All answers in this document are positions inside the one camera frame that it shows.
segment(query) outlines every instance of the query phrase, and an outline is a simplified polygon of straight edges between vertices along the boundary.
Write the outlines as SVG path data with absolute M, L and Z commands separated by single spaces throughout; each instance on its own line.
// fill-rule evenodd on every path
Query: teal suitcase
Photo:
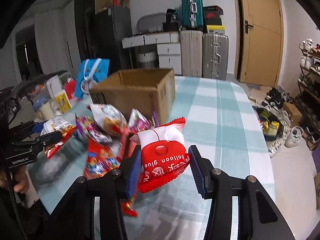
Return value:
M 181 0 L 183 24 L 190 28 L 203 26 L 202 0 Z

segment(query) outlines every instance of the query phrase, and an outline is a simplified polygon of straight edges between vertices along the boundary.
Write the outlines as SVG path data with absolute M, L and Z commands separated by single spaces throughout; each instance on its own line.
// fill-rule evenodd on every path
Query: checkered tablecloth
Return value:
M 180 76 L 176 76 L 175 84 L 176 99 L 168 120 L 186 118 L 183 130 L 186 147 L 195 144 L 202 157 L 230 176 L 256 176 L 275 200 L 267 146 L 243 89 L 226 81 Z M 90 98 L 82 100 L 65 115 L 66 119 L 75 123 L 75 113 L 92 116 L 86 109 L 89 103 Z M 30 165 L 30 177 L 48 212 L 52 212 L 68 187 L 82 175 L 85 160 L 82 144 L 71 138 L 52 159 L 39 155 L 38 162 Z M 203 200 L 197 193 L 188 167 L 172 182 L 138 194 L 134 203 L 138 218 L 124 217 L 128 238 L 203 239 L 210 205 L 210 200 Z M 237 205 L 237 198 L 233 197 L 231 239 L 237 239 Z M 98 238 L 98 205 L 96 208 Z

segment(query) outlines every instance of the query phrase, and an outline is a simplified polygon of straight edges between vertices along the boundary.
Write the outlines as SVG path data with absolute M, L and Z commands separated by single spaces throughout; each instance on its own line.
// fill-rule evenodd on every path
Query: silver screw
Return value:
M 111 173 L 112 173 L 113 175 L 119 175 L 120 172 L 121 172 L 121 170 L 119 170 L 119 169 L 113 169 L 113 170 L 111 170 Z
M 249 176 L 249 177 L 248 177 L 248 181 L 250 181 L 250 182 L 254 183 L 254 182 L 256 182 L 256 181 L 257 181 L 257 179 L 256 179 L 256 177 L 255 177 L 255 176 Z
M 76 179 L 76 182 L 78 182 L 78 183 L 83 183 L 84 181 L 85 181 L 85 177 L 84 176 L 78 177 Z
M 221 174 L 221 170 L 220 170 L 220 169 L 217 169 L 217 168 L 214 168 L 214 169 L 212 170 L 212 173 L 213 173 L 213 174 L 216 174 L 216 175 L 220 175 L 220 174 Z

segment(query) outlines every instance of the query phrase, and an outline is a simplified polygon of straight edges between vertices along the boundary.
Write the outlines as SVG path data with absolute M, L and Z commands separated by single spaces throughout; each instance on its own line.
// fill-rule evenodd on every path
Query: silver suitcase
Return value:
M 203 37 L 204 78 L 226 80 L 229 38 L 219 33 L 206 33 Z
M 201 31 L 181 31 L 182 75 L 202 77 L 202 37 Z

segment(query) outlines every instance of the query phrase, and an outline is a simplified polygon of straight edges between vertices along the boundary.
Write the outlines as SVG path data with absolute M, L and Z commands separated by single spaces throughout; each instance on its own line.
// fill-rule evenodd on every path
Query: doorway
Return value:
M 239 0 L 240 82 L 275 87 L 283 50 L 280 0 Z
M 16 50 L 22 81 L 43 74 L 38 58 L 34 25 L 16 33 Z

